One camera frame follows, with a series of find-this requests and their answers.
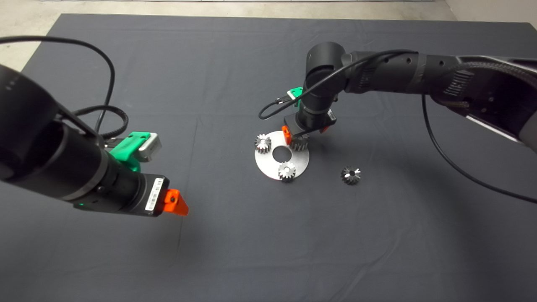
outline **table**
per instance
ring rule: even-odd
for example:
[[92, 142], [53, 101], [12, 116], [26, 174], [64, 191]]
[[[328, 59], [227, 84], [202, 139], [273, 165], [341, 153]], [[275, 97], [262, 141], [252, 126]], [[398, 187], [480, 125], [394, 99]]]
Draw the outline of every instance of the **table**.
[[[313, 45], [535, 57], [529, 24], [62, 15], [50, 35], [103, 49], [129, 131], [157, 132], [142, 166], [191, 214], [130, 217], [0, 184], [6, 301], [493, 301], [537, 297], [537, 207], [468, 181], [434, 150], [417, 96], [341, 94], [292, 184], [253, 158], [267, 102], [304, 79]], [[24, 69], [71, 110], [99, 104], [106, 64], [42, 44]], [[537, 156], [432, 104], [445, 151], [475, 176], [537, 196]], [[93, 125], [96, 116], [86, 117]], [[111, 114], [103, 130], [120, 125]], [[346, 186], [345, 165], [362, 181]]]

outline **barcode label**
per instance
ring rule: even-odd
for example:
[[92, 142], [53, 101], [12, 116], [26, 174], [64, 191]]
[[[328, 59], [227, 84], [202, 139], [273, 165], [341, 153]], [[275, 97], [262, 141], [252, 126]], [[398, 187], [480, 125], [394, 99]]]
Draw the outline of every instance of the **barcode label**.
[[146, 211], [152, 211], [155, 209], [155, 205], [157, 204], [158, 194], [161, 192], [163, 182], [164, 182], [163, 178], [155, 179], [155, 182], [153, 183], [153, 188], [151, 189], [151, 193], [149, 194], [149, 199], [147, 200]]
[[328, 109], [328, 117], [330, 117], [331, 120], [335, 120], [336, 116], [332, 112], [332, 109]]

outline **silver gear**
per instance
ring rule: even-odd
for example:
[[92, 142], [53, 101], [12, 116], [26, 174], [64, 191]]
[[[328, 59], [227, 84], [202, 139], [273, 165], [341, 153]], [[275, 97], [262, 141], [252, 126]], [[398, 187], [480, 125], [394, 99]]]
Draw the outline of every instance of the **silver gear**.
[[307, 134], [294, 138], [289, 147], [295, 151], [304, 151], [308, 147], [308, 138]]
[[290, 182], [295, 178], [296, 167], [293, 163], [283, 162], [278, 168], [278, 176], [280, 176], [281, 181]]
[[361, 171], [358, 168], [345, 167], [343, 168], [343, 171], [341, 171], [341, 179], [348, 185], [354, 185], [361, 179], [360, 174]]
[[264, 154], [270, 151], [271, 141], [265, 134], [260, 134], [256, 137], [256, 150], [257, 152]]

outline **circular metal disc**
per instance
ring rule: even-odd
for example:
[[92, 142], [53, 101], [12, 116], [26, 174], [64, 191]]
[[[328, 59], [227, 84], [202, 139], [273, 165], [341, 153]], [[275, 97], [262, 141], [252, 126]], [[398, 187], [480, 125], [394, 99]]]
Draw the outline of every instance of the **circular metal disc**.
[[285, 143], [285, 137], [282, 131], [274, 131], [267, 134], [267, 136], [272, 142], [270, 151], [265, 154], [261, 154], [254, 149], [254, 152], [256, 153], [256, 163], [259, 167], [259, 170], [272, 179], [280, 180], [280, 177], [278, 176], [278, 168], [280, 167], [281, 162], [278, 162], [274, 159], [272, 152], [274, 149], [282, 146], [291, 152], [291, 159], [289, 162], [293, 163], [296, 167], [295, 178], [299, 177], [308, 167], [308, 149], [306, 148], [303, 151], [295, 151], [289, 148], [289, 146]]

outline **floor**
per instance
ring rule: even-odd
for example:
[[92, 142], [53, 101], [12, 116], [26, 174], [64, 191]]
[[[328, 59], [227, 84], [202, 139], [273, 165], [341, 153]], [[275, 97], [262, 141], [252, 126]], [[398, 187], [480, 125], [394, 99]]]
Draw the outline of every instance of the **floor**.
[[[61, 13], [214, 17], [456, 20], [444, 0], [432, 2], [41, 2], [0, 0], [0, 37], [46, 34]], [[37, 43], [0, 46], [0, 64], [21, 70]]]

